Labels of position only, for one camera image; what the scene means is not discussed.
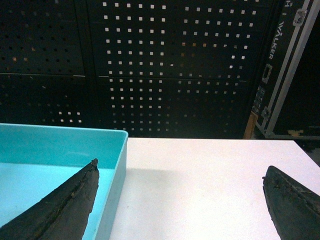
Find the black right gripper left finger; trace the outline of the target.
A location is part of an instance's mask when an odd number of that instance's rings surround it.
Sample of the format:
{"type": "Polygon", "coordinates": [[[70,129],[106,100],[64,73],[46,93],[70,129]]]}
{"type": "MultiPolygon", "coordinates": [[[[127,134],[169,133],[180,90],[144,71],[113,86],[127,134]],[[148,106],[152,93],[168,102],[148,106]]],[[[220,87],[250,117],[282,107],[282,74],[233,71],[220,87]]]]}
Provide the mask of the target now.
{"type": "Polygon", "coordinates": [[[2,240],[81,240],[99,187],[98,159],[0,228],[2,240]]]}

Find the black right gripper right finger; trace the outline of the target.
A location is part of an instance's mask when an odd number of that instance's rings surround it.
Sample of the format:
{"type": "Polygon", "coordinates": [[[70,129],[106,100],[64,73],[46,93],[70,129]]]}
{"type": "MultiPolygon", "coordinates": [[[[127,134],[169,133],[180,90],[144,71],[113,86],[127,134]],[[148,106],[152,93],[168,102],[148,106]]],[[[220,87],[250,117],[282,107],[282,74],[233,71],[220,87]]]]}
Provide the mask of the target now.
{"type": "Polygon", "coordinates": [[[263,179],[268,212],[282,240],[320,238],[320,196],[270,165],[263,179]]]}

